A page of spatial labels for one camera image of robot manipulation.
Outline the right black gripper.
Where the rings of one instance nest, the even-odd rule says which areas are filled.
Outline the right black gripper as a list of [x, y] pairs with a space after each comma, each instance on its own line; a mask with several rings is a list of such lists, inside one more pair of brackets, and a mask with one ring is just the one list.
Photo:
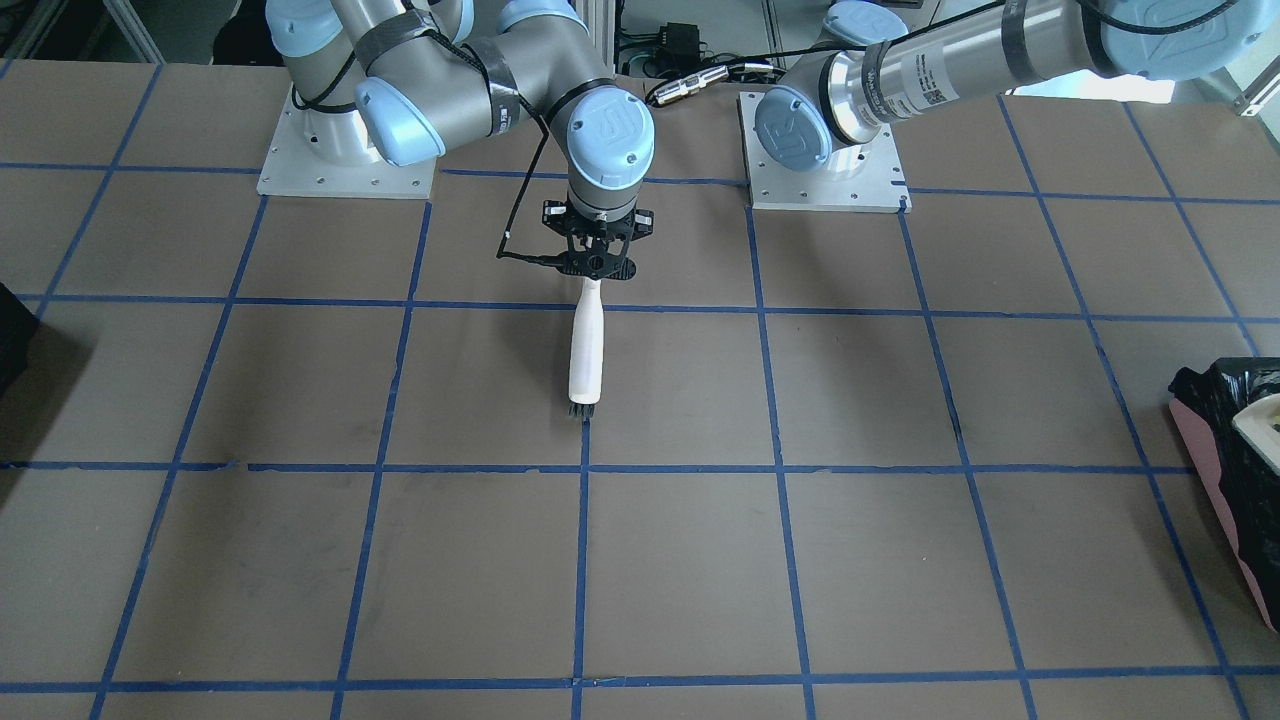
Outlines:
[[541, 223], [566, 241], [566, 250], [541, 256], [541, 263], [556, 263], [562, 275], [599, 281], [630, 281], [637, 266], [628, 256], [630, 245], [655, 229], [653, 211], [631, 209], [614, 220], [603, 220], [580, 213], [573, 205], [548, 200], [543, 204]]

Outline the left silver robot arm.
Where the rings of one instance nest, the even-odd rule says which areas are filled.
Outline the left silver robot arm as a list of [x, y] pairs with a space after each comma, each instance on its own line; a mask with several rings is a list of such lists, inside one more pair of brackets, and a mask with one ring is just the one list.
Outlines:
[[1078, 70], [1194, 79], [1276, 19], [1275, 1], [991, 1], [909, 33], [879, 4], [840, 1], [751, 129], [772, 160], [814, 172], [887, 126]]

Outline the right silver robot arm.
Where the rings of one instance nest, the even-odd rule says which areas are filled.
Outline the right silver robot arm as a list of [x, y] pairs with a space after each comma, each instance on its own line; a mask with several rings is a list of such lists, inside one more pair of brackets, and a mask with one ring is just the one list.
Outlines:
[[262, 195], [425, 199], [436, 159], [534, 120], [558, 143], [567, 197], [543, 222], [566, 241], [527, 261], [627, 281], [653, 231], [637, 192], [655, 151], [648, 105], [614, 82], [568, 1], [509, 1], [476, 36], [470, 1], [269, 1], [291, 73]]

